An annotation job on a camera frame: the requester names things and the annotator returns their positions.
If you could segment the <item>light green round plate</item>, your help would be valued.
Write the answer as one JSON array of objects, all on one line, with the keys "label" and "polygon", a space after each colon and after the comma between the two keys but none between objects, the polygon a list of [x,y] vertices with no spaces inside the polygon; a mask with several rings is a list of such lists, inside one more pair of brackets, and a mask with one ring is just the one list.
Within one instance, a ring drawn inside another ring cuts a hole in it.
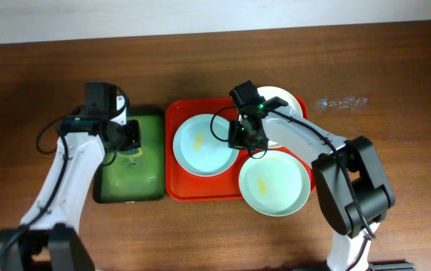
[{"label": "light green round plate", "polygon": [[305,165],[282,151],[267,151],[248,159],[239,172],[238,185],[244,201],[261,214],[291,215],[308,201],[311,179]]}]

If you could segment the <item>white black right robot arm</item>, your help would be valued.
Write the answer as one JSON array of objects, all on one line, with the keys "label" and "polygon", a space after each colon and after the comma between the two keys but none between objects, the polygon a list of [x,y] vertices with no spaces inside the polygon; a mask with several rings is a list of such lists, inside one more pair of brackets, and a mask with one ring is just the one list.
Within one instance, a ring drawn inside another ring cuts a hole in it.
[{"label": "white black right robot arm", "polygon": [[230,128],[229,146],[264,151],[277,142],[311,164],[319,206],[334,233],[315,270],[413,270],[413,263],[367,260],[375,231],[395,196],[372,142],[345,139],[271,102],[238,105],[242,122]]}]

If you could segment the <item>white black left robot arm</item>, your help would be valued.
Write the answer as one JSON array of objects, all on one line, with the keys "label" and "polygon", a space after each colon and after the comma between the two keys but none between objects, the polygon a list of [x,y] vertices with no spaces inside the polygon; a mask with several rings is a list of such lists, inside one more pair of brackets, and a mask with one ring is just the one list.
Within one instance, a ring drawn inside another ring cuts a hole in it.
[{"label": "white black left robot arm", "polygon": [[17,228],[0,230],[0,270],[93,270],[79,237],[80,216],[90,183],[105,164],[105,149],[141,144],[138,121],[64,122],[53,164],[38,197]]}]

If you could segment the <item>light blue round plate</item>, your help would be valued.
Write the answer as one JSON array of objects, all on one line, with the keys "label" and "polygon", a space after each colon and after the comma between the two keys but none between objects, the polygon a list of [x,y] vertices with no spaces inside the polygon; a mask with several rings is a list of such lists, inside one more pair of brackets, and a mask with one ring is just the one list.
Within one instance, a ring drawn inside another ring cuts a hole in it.
[{"label": "light blue round plate", "polygon": [[177,129],[172,147],[178,164],[190,174],[213,177],[227,171],[237,160],[238,150],[216,139],[227,136],[229,121],[213,114],[198,114]]}]

